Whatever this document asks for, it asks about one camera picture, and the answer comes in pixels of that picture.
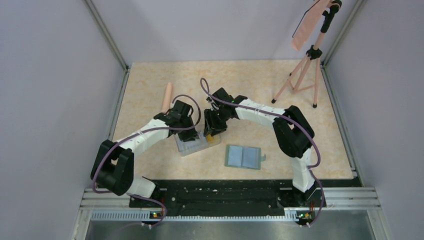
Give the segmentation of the clear plastic card box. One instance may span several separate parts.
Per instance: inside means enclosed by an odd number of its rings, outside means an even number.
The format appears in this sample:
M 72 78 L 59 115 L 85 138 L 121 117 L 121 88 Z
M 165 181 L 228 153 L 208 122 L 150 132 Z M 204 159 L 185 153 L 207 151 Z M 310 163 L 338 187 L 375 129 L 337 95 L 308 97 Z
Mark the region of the clear plastic card box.
M 204 136 L 204 133 L 202 131 L 199 131 L 197 133 L 197 137 L 191 141 L 183 142 L 182 140 L 180 140 L 178 135 L 175 135 L 174 138 L 178 152 L 182 157 L 205 150 L 221 143 L 220 134 L 214 136 L 208 134 L 207 136 Z

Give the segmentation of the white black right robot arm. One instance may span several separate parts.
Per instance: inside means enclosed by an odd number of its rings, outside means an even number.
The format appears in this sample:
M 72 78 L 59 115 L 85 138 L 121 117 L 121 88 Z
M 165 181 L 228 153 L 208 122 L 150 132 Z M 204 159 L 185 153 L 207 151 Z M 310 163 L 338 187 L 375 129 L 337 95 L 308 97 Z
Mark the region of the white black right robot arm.
M 278 147 L 290 157 L 293 172 L 292 185 L 296 188 L 293 200 L 299 206 L 307 206 L 314 198 L 310 189 L 315 180 L 309 166 L 315 133 L 301 110 L 294 105 L 275 108 L 259 104 L 243 95 L 232 97 L 219 88 L 206 99 L 210 109 L 204 110 L 204 131 L 212 136 L 225 132 L 230 119 L 245 120 L 274 131 Z

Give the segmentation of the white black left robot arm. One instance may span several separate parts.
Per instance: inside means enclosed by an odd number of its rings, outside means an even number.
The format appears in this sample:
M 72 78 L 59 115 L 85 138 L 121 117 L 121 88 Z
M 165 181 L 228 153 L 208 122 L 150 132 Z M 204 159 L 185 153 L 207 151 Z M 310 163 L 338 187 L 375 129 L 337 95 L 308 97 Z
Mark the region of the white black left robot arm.
M 90 178 L 92 187 L 117 196 L 137 195 L 149 207 L 160 202 L 156 185 L 145 177 L 135 177 L 135 158 L 156 143 L 178 135 L 183 142 L 193 141 L 197 132 L 192 119 L 193 107 L 177 100 L 166 112 L 160 112 L 147 125 L 118 141 L 104 140 L 97 152 Z

